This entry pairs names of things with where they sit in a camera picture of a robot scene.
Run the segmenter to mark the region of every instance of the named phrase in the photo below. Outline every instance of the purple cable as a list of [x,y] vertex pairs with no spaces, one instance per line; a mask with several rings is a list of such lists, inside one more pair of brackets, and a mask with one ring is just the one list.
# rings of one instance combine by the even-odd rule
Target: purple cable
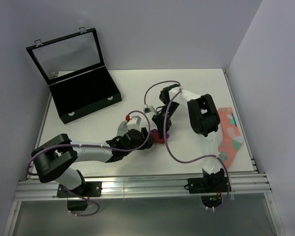
[[[132,152],[132,151],[135,151],[135,150],[138,150],[138,149],[142,148],[142,147],[146,144],[146,142],[148,141],[148,138],[149,138],[149,136],[150,136],[150,133],[151,133],[151,124],[150,124],[150,122],[149,122],[149,120],[148,120],[148,117],[147,117],[146,114],[144,114],[143,112],[135,110],[135,111],[131,111],[131,112],[129,112],[128,115],[131,115],[132,113],[140,113],[140,114],[142,114],[142,115],[147,119],[147,125],[148,125],[148,134],[147,134],[147,138],[144,140],[144,142],[143,142],[139,147],[134,148],[134,149],[119,149],[119,148],[114,148],[114,147],[107,147],[107,146],[101,146],[101,145],[92,145],[92,144],[87,144],[87,145],[86,145],[86,144],[85,144],[85,145],[82,144],[81,146],[80,146],[79,144],[59,144],[59,145],[54,145],[54,146],[51,146],[51,147],[45,148],[45,149],[39,151],[38,153],[36,153],[36,154],[35,154],[35,155],[29,160],[28,164],[26,165],[26,173],[27,173],[28,175],[30,175],[30,176],[37,176],[38,174],[34,174],[34,173],[31,173],[31,172],[30,172],[30,164],[31,164],[31,163],[32,163],[32,162],[33,162],[38,156],[40,156],[41,154],[43,154],[43,153],[45,153],[45,152],[48,152],[48,151],[50,151],[50,150],[58,149],[58,148],[65,148],[65,147],[74,147],[74,148],[79,148],[79,147],[88,147],[88,148],[105,148],[105,149],[110,149],[110,150],[112,150],[112,151],[123,151],[123,152]],[[68,193],[70,193],[71,195],[73,195],[73,196],[75,196],[75,197],[77,197],[77,198],[81,198],[81,199],[83,199],[83,200],[86,200],[86,201],[92,202],[92,203],[94,203],[95,205],[98,206],[98,209],[97,209],[95,212],[90,213],[90,214],[75,214],[75,213],[72,213],[72,214],[77,215],[77,216],[90,216],[90,215],[94,215],[94,214],[96,214],[96,213],[99,211],[99,204],[98,204],[96,201],[94,201],[94,200],[92,200],[92,199],[84,198],[84,197],[79,196],[79,195],[76,195],[75,193],[71,192],[71,191],[70,191],[68,188],[66,188],[65,186],[64,186],[64,188],[65,188],[65,189],[68,191]]]
[[164,83],[176,83],[176,84],[179,84],[179,86],[181,87],[181,84],[179,81],[176,81],[176,80],[165,80],[165,81],[162,81],[162,82],[159,82],[159,83],[156,83],[155,85],[152,85],[151,87],[149,87],[146,91],[146,93],[144,94],[144,105],[147,104],[147,94],[148,92],[151,90],[151,88],[157,86],[157,85],[160,85],[160,84],[164,84]]
[[[165,118],[164,118],[164,126],[163,126],[163,133],[166,134],[166,122],[167,122],[167,116],[168,116],[168,111],[169,111],[169,108],[172,104],[172,102],[174,101],[174,99],[181,93],[181,89],[173,96],[173,98],[170,100],[170,102],[168,103],[168,106],[166,108],[166,112],[165,112]],[[179,163],[182,163],[182,164],[189,164],[189,163],[192,163],[192,162],[195,162],[195,161],[198,161],[198,160],[201,160],[201,159],[204,159],[206,157],[216,157],[216,159],[222,164],[224,170],[225,170],[225,173],[226,173],[226,176],[227,176],[227,182],[228,182],[228,187],[227,187],[227,194],[226,194],[226,199],[228,198],[229,194],[230,194],[230,188],[231,188],[231,183],[230,183],[230,177],[229,177],[229,173],[226,169],[226,166],[224,165],[223,161],[216,155],[213,155],[213,154],[209,154],[209,155],[204,155],[204,156],[200,156],[196,159],[193,159],[193,160],[190,160],[190,161],[181,161],[179,159],[177,159],[171,152],[171,150],[169,149],[169,146],[168,146],[168,143],[167,143],[167,137],[166,135],[164,135],[164,141],[165,141],[165,146],[166,146],[166,149],[169,153],[169,155],[177,162]],[[221,205],[219,205],[218,207],[215,207],[214,209],[219,209],[222,205],[224,205],[225,203],[225,200],[222,201]]]

